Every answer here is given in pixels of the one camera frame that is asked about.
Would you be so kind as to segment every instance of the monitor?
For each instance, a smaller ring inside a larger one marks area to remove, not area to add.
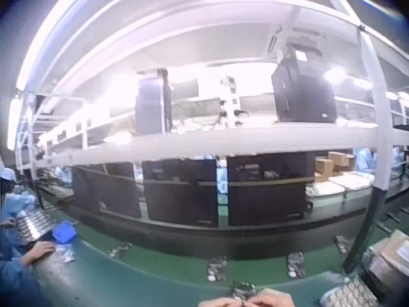
[[[144,161],[142,169],[151,220],[192,226],[218,225],[214,159]]]
[[[313,153],[228,157],[229,224],[262,225],[304,216],[307,178],[313,181]],[[278,184],[278,180],[287,180]]]

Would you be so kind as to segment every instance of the black monitor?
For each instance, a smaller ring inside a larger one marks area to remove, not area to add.
[[[145,161],[142,169],[151,220],[193,226],[218,225],[214,159]]]
[[[94,184],[89,176],[88,167],[85,165],[73,166],[71,174],[74,205],[85,210],[98,211],[99,202]]]
[[[130,162],[94,164],[80,168],[82,180],[89,191],[80,189],[89,205],[123,216],[140,218],[139,193],[134,179],[134,165]]]
[[[286,56],[272,75],[280,122],[336,122],[334,91],[323,77],[325,67],[318,49],[287,45]]]
[[[307,201],[302,178],[314,176],[313,153],[228,157],[229,224],[262,225],[299,219]],[[287,180],[277,184],[278,180]]]

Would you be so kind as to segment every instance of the ceiling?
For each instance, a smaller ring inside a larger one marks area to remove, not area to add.
[[[329,1],[315,2],[331,7]],[[52,3],[48,0],[45,12]],[[293,13],[292,7],[262,1],[226,1],[206,6],[198,3],[200,1],[193,0],[75,2],[46,40],[30,76],[28,90],[96,99],[121,74],[194,63],[275,61],[277,54],[269,54],[267,47],[272,37],[285,27]],[[32,29],[31,37],[36,25],[39,26],[39,22],[33,20],[18,25],[20,30]],[[26,50],[31,41],[28,34],[26,37],[27,47],[22,50]],[[317,47],[328,65],[341,65],[351,75],[366,76],[355,28],[344,21],[301,9],[285,42]],[[21,63],[24,52],[16,56],[20,58],[17,63]],[[396,68],[382,59],[390,87],[409,84],[407,75],[402,72],[409,75],[409,63],[401,61],[403,64]],[[7,95],[2,93],[2,149],[6,143],[6,105],[13,97],[13,86],[9,87]],[[72,100],[48,98],[44,103],[48,113],[63,116],[81,106]]]

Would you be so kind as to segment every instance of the worker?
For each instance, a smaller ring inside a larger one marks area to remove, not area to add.
[[[355,168],[361,173],[374,173],[376,166],[376,152],[374,148],[359,148],[353,151],[357,157]],[[403,154],[399,151],[397,146],[392,149],[392,170],[398,171],[401,169],[403,162]]]
[[[21,210],[34,207],[36,198],[33,195],[13,194],[15,186],[15,173],[12,169],[0,169],[1,178],[1,221],[15,217]]]
[[[6,173],[0,173],[1,204],[13,189],[13,182]],[[54,250],[52,242],[37,242],[34,247],[19,256],[15,245],[9,240],[6,230],[15,230],[15,220],[10,217],[0,224],[0,306],[7,307],[48,307],[51,304],[42,295],[40,285],[28,266],[44,254]]]
[[[49,307],[51,303],[43,296],[40,285],[29,265],[46,253],[54,251],[54,243],[37,242],[22,257],[6,258],[12,254],[11,244],[0,231],[0,306],[2,307]]]
[[[372,174],[376,164],[376,152],[374,148],[360,148],[354,150],[357,157],[355,168],[361,173]]]
[[[1,198],[0,198],[0,223],[7,223],[15,219],[18,212],[34,207],[35,197],[13,194],[15,174],[7,168],[0,169]],[[4,235],[17,251],[24,252],[23,241],[18,231],[13,228],[3,230]]]
[[[246,302],[241,302],[238,299],[223,297],[211,301],[204,301],[199,304],[199,307],[295,307],[290,295],[264,289],[258,295],[251,297]]]

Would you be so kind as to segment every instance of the ceiling light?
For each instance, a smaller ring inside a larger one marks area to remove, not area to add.
[[[21,114],[22,101],[14,98],[10,103],[10,112],[8,113],[8,135],[7,148],[14,150],[15,136],[17,134],[17,127],[19,126]]]
[[[325,73],[324,78],[331,84],[339,84],[345,79],[346,72],[341,67],[336,67]]]
[[[399,96],[391,91],[387,91],[385,95],[386,95],[386,98],[391,99],[391,100],[399,99]]]
[[[307,54],[305,52],[296,50],[295,51],[295,56],[297,57],[297,60],[306,62],[307,61]]]
[[[115,144],[127,144],[131,142],[132,135],[129,131],[122,131],[114,134],[113,136],[108,136],[104,139],[105,143],[115,143]]]
[[[31,73],[31,69],[34,65],[34,62],[37,58],[37,55],[40,53],[40,50],[44,44],[44,41],[47,39],[48,35],[51,33],[54,26],[64,15],[67,9],[75,0],[60,0],[52,8],[50,13],[44,19],[42,25],[38,29],[36,36],[34,37],[31,45],[27,51],[26,57],[24,58],[23,64],[20,69],[20,74],[17,79],[16,87],[20,91],[24,91],[28,82],[28,78]]]
[[[364,90],[371,90],[373,88],[372,83],[363,79],[354,79],[353,84]]]
[[[407,101],[409,101],[409,94],[404,92],[404,91],[400,91],[399,93],[397,93],[399,95],[399,97],[401,97],[402,99],[405,99]]]

